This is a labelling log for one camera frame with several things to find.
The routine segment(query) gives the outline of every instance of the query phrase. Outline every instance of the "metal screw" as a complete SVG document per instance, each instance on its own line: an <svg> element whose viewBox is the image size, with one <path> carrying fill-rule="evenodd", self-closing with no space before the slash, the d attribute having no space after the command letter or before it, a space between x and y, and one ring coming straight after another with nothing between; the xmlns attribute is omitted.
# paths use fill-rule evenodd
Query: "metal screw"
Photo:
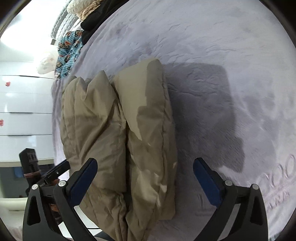
<svg viewBox="0 0 296 241"><path fill-rule="evenodd" d="M36 190L38 188L38 184L34 184L33 186L32 186L32 189L33 190Z"/></svg>
<svg viewBox="0 0 296 241"><path fill-rule="evenodd" d="M66 181L60 181L60 182L59 182L59 186L60 186L60 187L63 187L63 186L65 186L65 185L66 185Z"/></svg>
<svg viewBox="0 0 296 241"><path fill-rule="evenodd" d="M253 184L252 185L252 188L254 188L255 190L258 190L259 189L259 186L257 184Z"/></svg>
<svg viewBox="0 0 296 241"><path fill-rule="evenodd" d="M232 186L232 184L233 184L233 183L232 183L232 181L230 181L230 180L226 180L226 181L225 181L225 185L226 185L226 186L229 186L229 187L230 187L230 186Z"/></svg>

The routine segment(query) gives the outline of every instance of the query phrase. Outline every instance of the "beige cushion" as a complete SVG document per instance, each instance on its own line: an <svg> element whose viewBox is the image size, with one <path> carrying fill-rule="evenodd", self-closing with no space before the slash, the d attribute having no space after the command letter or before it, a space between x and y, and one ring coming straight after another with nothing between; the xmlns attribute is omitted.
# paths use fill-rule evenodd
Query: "beige cushion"
<svg viewBox="0 0 296 241"><path fill-rule="evenodd" d="M87 217L118 241L126 240L126 121L104 71L93 80L71 78L62 97L61 139L70 174L88 158L98 173L80 207Z"/></svg>
<svg viewBox="0 0 296 241"><path fill-rule="evenodd" d="M120 71L113 82L128 124L128 240L147 240L159 219L175 214L177 151L167 84L157 59Z"/></svg>

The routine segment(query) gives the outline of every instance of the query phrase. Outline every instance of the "drawer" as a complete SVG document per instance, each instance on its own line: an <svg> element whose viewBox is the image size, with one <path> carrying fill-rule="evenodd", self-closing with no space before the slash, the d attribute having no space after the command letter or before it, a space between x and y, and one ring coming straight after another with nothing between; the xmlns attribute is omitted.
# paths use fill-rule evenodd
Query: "drawer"
<svg viewBox="0 0 296 241"><path fill-rule="evenodd" d="M0 75L0 92L51 95L53 82L47 78Z"/></svg>
<svg viewBox="0 0 296 241"><path fill-rule="evenodd" d="M0 136L51 134L51 114L0 113Z"/></svg>
<svg viewBox="0 0 296 241"><path fill-rule="evenodd" d="M52 113L52 96L46 94L0 93L0 112Z"/></svg>
<svg viewBox="0 0 296 241"><path fill-rule="evenodd" d="M54 156L52 135L0 136L0 162L18 161L19 153L25 148L35 149L38 159Z"/></svg>
<svg viewBox="0 0 296 241"><path fill-rule="evenodd" d="M1 75L25 75L54 79L54 72L38 74L33 62L0 62Z"/></svg>

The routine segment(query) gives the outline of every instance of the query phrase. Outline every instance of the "black cloth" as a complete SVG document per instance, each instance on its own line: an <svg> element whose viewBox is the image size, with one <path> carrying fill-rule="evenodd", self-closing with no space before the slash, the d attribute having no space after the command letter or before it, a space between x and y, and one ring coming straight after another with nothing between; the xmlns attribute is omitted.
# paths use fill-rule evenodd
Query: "black cloth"
<svg viewBox="0 0 296 241"><path fill-rule="evenodd" d="M127 3L129 0L103 0L101 5L96 8L81 23L82 43L85 45L95 31L108 19L117 9Z"/></svg>

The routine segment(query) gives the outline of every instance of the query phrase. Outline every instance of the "gray plush blanket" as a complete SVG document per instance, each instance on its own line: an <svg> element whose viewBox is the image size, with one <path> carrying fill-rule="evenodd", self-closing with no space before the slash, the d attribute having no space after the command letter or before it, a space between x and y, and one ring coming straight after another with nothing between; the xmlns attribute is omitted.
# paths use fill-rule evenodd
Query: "gray plush blanket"
<svg viewBox="0 0 296 241"><path fill-rule="evenodd" d="M258 0L130 0L82 48L70 75L111 76L150 57L164 65L179 161L176 216L150 240L193 240L211 217L192 172L196 157L237 185L257 183L269 235L280 232L296 207L296 50L276 17Z"/></svg>

